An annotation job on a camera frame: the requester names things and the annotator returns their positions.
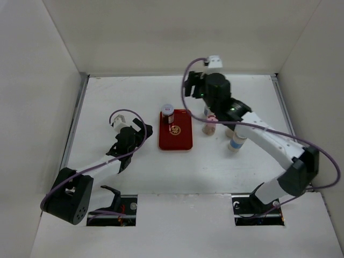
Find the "grey-lid spice jar front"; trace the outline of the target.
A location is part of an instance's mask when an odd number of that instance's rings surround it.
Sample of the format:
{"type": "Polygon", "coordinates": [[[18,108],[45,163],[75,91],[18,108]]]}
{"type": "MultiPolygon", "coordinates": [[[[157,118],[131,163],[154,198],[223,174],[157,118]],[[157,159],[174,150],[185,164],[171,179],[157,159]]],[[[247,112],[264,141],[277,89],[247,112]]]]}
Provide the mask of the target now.
{"type": "Polygon", "coordinates": [[[174,107],[171,104],[165,104],[161,108],[161,115],[165,124],[172,124],[174,121],[174,107]]]}

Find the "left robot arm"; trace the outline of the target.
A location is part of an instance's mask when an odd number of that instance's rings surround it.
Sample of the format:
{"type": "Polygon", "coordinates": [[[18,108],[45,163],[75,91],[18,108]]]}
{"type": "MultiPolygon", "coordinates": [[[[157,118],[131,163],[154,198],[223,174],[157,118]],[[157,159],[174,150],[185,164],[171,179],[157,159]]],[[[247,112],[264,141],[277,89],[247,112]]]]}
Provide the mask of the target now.
{"type": "Polygon", "coordinates": [[[112,175],[122,173],[131,163],[133,154],[152,136],[151,125],[138,118],[132,122],[138,126],[138,130],[126,125],[121,118],[112,122],[117,141],[98,162],[81,169],[62,168],[50,192],[42,200],[41,210],[72,225],[79,224],[89,212],[95,215],[107,213],[122,216],[118,213],[120,191],[102,185],[102,189],[113,194],[103,199],[102,207],[96,204],[91,194],[97,184],[105,182],[112,175]]]}

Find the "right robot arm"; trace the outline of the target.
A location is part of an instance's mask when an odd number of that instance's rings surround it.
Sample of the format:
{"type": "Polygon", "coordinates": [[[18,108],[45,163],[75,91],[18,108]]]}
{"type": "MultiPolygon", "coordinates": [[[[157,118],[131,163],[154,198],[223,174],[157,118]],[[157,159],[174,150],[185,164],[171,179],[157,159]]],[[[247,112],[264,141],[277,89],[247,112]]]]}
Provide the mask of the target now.
{"type": "Polygon", "coordinates": [[[319,151],[273,133],[245,103],[231,96],[231,84],[221,73],[189,72],[183,96],[203,99],[218,121],[233,132],[233,139],[247,138],[271,155],[284,169],[279,176],[260,184],[249,196],[249,206],[263,212],[286,195],[299,197],[319,171],[319,151]]]}

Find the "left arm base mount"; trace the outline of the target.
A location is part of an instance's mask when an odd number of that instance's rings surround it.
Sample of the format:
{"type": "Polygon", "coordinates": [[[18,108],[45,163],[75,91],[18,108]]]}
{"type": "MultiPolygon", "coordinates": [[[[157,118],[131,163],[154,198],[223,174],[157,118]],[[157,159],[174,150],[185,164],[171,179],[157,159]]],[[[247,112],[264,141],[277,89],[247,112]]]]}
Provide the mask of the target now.
{"type": "Polygon", "coordinates": [[[137,195],[123,195],[103,185],[91,195],[86,225],[93,227],[132,227],[136,225],[137,195]]]}

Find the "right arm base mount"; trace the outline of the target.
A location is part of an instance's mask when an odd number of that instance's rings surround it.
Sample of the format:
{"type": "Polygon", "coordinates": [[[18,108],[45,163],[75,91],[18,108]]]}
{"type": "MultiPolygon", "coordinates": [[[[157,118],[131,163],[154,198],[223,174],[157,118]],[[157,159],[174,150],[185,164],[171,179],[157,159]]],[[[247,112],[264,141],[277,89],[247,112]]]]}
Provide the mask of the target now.
{"type": "Polygon", "coordinates": [[[233,195],[232,206],[236,226],[284,226],[279,199],[265,204],[254,204],[248,195],[233,195]]]}

